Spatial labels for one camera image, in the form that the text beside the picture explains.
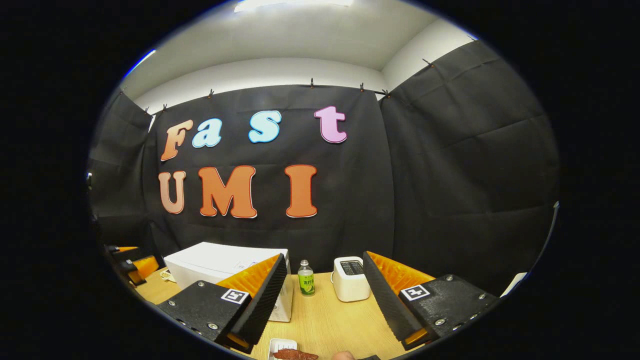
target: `black curtain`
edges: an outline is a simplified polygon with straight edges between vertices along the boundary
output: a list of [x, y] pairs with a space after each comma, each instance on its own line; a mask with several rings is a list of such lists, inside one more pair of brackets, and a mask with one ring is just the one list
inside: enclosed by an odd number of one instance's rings
[[100, 242], [144, 247], [157, 255], [141, 187], [151, 118], [123, 92], [115, 92], [98, 121], [87, 171], [92, 174], [89, 196], [101, 230]]
[[[346, 120], [338, 130], [347, 133], [342, 143], [321, 136], [317, 110], [335, 106]], [[258, 111], [282, 114], [279, 135], [271, 142], [251, 143], [250, 119]], [[214, 147], [195, 148], [197, 127], [207, 119], [222, 121], [221, 140]], [[187, 120], [193, 127], [173, 159], [160, 161], [167, 129]], [[205, 217], [202, 181], [198, 171], [216, 167], [224, 183], [239, 165], [255, 168], [252, 202], [256, 218], [230, 214]], [[289, 218], [289, 165], [312, 165], [312, 203], [317, 214]], [[158, 174], [183, 170], [185, 205], [182, 212], [167, 212], [161, 203]], [[337, 86], [267, 86], [215, 94], [188, 101], [156, 114], [143, 162], [145, 202], [154, 237], [163, 255], [201, 241], [247, 247], [287, 248], [292, 268], [308, 259], [317, 272], [333, 270], [333, 259], [361, 256], [371, 250], [392, 255], [394, 187], [391, 160], [380, 107], [375, 94]], [[175, 181], [170, 180], [175, 201]]]
[[394, 259], [499, 296], [547, 238], [558, 193], [554, 136], [520, 76], [480, 41], [433, 65], [380, 101]]
[[[341, 143], [317, 110], [344, 113]], [[279, 111], [279, 134], [252, 143], [250, 119]], [[294, 268], [318, 272], [371, 250], [433, 276], [457, 274], [500, 295], [542, 250], [557, 200], [558, 155], [548, 118], [520, 76], [480, 41], [427, 66], [376, 102], [339, 86], [267, 86], [215, 94], [150, 116], [125, 95], [109, 105], [92, 147], [92, 202], [105, 243], [152, 243], [166, 256], [201, 241], [287, 248]], [[195, 148], [198, 125], [222, 121], [214, 147]], [[167, 129], [187, 120], [176, 157], [161, 161]], [[256, 218], [205, 217], [198, 171], [250, 165]], [[312, 165], [317, 215], [289, 218], [289, 165]], [[185, 171], [185, 206], [167, 212], [158, 174]], [[170, 180], [170, 198], [176, 199]]]

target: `white wall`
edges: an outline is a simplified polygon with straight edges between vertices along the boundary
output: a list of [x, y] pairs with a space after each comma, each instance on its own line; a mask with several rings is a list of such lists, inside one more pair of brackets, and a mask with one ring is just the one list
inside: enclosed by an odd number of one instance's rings
[[433, 63], [442, 55], [473, 41], [467, 33], [443, 19], [438, 19], [411, 39], [382, 69], [389, 86], [395, 89], [427, 63]]
[[271, 85], [336, 85], [381, 91], [387, 83], [380, 71], [339, 63], [306, 58], [265, 58], [237, 61], [213, 66], [186, 74], [149, 90], [134, 102], [149, 107], [150, 114], [209, 94]]

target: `plastic bottle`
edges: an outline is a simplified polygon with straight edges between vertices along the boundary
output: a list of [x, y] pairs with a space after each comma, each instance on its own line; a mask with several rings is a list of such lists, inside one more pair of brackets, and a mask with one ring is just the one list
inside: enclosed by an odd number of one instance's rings
[[309, 262], [307, 260], [300, 261], [298, 280], [300, 281], [300, 291], [302, 292], [302, 295], [311, 296], [316, 293], [314, 271], [309, 267]]

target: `wooden table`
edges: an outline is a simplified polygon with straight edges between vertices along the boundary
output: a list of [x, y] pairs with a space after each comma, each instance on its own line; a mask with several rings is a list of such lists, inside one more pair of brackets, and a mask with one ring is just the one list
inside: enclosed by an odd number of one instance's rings
[[[136, 288], [148, 301], [159, 304], [180, 292], [180, 287], [160, 278], [162, 268], [147, 277], [147, 283]], [[289, 275], [294, 281], [294, 295], [290, 322], [268, 322], [251, 356], [268, 360], [271, 338], [291, 339], [298, 342], [298, 350], [317, 354], [319, 360], [331, 359], [336, 352], [350, 351], [356, 359], [377, 355], [392, 359], [407, 353], [387, 325], [373, 294], [362, 301], [341, 302], [330, 282], [331, 273], [314, 275], [316, 294], [311, 297], [300, 293], [298, 275]]]

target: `white toaster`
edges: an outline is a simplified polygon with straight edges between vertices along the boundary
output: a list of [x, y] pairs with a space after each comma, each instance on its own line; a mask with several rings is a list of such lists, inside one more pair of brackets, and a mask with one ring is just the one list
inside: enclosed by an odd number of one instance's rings
[[371, 294], [369, 283], [364, 275], [362, 259], [357, 256], [334, 259], [331, 282], [340, 301], [364, 300]]

